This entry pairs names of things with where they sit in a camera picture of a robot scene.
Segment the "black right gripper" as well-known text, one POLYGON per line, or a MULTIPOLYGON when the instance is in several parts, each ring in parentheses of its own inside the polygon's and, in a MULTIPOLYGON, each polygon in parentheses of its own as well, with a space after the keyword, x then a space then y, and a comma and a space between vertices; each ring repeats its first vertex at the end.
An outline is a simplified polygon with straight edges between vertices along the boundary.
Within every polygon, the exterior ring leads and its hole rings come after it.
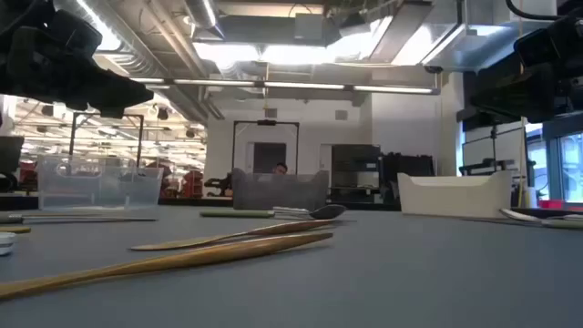
POLYGON ((583 114, 583 58, 527 68, 479 91, 470 97, 470 104, 532 123, 583 114))

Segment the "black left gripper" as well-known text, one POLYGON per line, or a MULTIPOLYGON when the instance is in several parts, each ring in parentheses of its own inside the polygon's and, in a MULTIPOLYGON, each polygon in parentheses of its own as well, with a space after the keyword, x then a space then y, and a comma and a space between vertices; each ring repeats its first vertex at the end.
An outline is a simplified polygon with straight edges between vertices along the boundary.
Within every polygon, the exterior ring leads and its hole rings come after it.
POLYGON ((143 84, 97 66, 35 27, 19 27, 0 53, 0 94, 67 103, 122 119, 123 110, 150 101, 143 84))

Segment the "dark grey utensil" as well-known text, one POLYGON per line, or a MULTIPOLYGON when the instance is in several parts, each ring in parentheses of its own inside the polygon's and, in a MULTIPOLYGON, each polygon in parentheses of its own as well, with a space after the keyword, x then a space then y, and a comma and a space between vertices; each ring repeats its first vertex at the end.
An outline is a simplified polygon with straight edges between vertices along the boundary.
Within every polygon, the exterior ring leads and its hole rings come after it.
POLYGON ((137 217, 104 217, 104 216, 30 216, 7 215, 0 217, 0 225, 49 224, 49 223, 80 223, 80 222, 116 222, 116 221, 156 221, 153 218, 137 217))

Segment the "green-handled utensil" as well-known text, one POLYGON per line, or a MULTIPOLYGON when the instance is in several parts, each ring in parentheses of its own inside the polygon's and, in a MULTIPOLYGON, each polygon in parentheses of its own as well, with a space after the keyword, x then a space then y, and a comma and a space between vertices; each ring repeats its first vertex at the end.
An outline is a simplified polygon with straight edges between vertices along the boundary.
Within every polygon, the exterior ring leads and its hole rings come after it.
POLYGON ((273 210, 202 210, 200 217, 208 218, 253 218, 266 219, 275 215, 273 210))

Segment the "silver utensil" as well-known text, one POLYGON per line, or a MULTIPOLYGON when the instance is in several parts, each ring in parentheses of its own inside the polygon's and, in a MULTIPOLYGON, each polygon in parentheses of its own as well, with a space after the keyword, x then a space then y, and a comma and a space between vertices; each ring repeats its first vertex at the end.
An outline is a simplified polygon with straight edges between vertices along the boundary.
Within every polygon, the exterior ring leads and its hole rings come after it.
POLYGON ((273 207, 275 215, 295 217, 303 220, 312 220, 311 212, 306 209, 273 207))

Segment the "dark grey spoon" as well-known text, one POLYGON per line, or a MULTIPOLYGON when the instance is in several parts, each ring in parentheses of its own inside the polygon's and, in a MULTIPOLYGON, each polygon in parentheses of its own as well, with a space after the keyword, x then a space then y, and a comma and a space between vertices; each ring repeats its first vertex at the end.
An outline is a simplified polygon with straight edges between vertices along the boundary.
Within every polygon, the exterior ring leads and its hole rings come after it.
POLYGON ((346 208, 343 205, 329 204, 314 211, 293 213, 293 216, 312 220, 334 220, 345 211, 346 208))

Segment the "yellow pole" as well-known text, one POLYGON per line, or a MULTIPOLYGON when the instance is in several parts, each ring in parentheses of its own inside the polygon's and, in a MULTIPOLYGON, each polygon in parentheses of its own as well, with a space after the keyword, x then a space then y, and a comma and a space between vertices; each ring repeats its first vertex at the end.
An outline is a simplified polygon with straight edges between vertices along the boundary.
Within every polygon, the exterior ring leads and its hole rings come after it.
POLYGON ((519 208, 523 205, 524 198, 524 188, 527 178, 525 174, 527 173, 527 151, 526 151, 526 124, 527 120, 525 117, 520 118, 520 160, 519 160, 519 182, 518 182, 518 198, 517 206, 519 208))

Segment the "clear plastic bin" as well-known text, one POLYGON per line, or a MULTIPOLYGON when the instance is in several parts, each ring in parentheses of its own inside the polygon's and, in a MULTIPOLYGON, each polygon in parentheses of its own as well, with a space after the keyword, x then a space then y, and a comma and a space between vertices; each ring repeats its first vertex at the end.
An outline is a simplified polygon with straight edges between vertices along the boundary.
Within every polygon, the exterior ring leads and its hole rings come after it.
POLYGON ((44 156, 36 173, 41 210, 129 210, 159 203, 164 169, 44 156))

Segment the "red cart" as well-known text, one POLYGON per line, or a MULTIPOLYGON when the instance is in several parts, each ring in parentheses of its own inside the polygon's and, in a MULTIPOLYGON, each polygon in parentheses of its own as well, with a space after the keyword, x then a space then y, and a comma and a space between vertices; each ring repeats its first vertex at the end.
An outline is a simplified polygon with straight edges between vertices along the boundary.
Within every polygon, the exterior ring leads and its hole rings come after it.
POLYGON ((198 170, 191 170, 183 176, 182 196, 184 198, 199 199, 202 197, 203 175, 198 170))

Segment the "white plastic bin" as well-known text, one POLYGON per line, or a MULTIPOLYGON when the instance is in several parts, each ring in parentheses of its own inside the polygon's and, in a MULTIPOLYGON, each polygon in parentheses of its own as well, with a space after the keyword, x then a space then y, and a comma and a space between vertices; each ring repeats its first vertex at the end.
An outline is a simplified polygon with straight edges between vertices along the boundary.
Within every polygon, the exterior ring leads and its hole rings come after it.
POLYGON ((415 177, 397 174, 401 210, 406 214, 499 219, 511 207, 512 172, 489 176, 415 177))

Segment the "black chair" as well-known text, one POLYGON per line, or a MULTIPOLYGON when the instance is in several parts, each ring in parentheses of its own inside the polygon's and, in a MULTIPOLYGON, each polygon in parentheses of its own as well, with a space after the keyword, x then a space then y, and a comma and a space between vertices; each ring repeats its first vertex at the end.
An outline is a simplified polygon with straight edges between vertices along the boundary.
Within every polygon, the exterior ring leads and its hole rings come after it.
POLYGON ((19 168, 24 141, 19 136, 0 136, 0 193, 13 190, 18 184, 15 172, 19 168))

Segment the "black equipment rack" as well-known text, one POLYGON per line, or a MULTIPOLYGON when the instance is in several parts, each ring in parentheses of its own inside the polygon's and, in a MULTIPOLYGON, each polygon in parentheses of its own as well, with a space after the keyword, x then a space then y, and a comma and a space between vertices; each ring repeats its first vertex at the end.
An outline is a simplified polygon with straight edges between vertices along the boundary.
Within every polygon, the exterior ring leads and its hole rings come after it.
POLYGON ((431 156, 408 156, 390 152, 382 157, 382 194, 384 204, 399 200, 398 173, 412 177, 434 176, 434 161, 431 156))

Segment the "black shelf cabinet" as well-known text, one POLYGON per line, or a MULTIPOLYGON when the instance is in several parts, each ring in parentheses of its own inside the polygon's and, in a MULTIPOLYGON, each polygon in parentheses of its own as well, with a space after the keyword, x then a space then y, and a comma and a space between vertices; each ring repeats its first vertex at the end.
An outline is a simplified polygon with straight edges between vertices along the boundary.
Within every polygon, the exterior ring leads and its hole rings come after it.
POLYGON ((333 145, 331 201, 374 203, 380 192, 381 155, 381 149, 375 145, 333 145))

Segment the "white round cap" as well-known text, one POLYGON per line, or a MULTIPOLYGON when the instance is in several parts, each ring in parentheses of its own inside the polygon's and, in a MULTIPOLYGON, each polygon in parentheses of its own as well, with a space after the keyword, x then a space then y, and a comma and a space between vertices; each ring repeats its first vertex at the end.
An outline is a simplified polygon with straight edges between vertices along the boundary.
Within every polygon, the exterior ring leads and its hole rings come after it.
POLYGON ((13 232, 0 231, 0 256, 10 254, 17 241, 17 236, 13 232))

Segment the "grey translucent bin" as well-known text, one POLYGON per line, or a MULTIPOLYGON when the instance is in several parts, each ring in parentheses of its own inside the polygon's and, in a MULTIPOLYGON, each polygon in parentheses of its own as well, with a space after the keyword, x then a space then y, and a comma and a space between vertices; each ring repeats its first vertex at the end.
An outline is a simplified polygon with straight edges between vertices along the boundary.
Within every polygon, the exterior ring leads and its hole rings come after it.
POLYGON ((279 175, 234 169, 231 186, 235 210, 317 210, 326 204, 329 174, 322 170, 315 174, 279 175))

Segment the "ceiling light strip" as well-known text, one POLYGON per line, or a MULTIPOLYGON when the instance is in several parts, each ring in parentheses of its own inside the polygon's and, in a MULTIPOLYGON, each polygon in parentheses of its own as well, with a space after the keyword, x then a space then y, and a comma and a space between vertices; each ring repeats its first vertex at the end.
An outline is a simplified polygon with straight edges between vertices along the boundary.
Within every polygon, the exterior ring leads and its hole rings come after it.
POLYGON ((185 79, 160 77, 132 77, 131 80, 147 86, 198 86, 198 87, 255 87, 255 88, 291 88, 342 92, 437 95, 434 87, 374 86, 348 85, 309 82, 286 82, 273 80, 222 80, 222 79, 185 79))

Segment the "black metal frame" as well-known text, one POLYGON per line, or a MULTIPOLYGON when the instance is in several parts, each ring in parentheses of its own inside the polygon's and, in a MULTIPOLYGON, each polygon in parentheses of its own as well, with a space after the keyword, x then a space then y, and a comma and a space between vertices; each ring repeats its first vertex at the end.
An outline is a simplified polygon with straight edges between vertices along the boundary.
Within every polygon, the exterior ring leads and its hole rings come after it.
POLYGON ((257 144, 283 144, 285 158, 274 160, 267 168, 272 173, 278 162, 284 163, 288 174, 296 174, 299 164, 300 123, 272 119, 235 120, 232 126, 231 167, 255 172, 257 144))
MULTIPOLYGON (((86 118, 92 118, 94 116, 100 116, 98 113, 87 113, 87 112, 80 112, 74 111, 73 112, 73 119, 71 125, 71 133, 69 137, 69 150, 68 155, 72 157, 74 154, 74 146, 76 141, 76 133, 77 129, 81 128, 82 124, 77 122, 77 118, 79 116, 84 116, 86 118)), ((123 118, 138 118, 139 119, 139 126, 138 126, 138 139, 137 139, 137 157, 136 157, 136 168, 140 167, 141 155, 142 155, 142 139, 143 139, 143 132, 145 127, 145 117, 144 115, 140 114, 124 114, 123 118)))

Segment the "silver ventilation duct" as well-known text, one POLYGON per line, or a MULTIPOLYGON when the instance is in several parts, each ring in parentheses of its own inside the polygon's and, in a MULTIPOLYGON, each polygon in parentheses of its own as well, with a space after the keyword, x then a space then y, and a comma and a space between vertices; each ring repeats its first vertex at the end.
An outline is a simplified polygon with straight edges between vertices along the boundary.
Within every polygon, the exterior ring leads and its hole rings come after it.
POLYGON ((55 0, 104 36, 98 54, 130 77, 205 79, 209 76, 186 30, 182 0, 55 0))

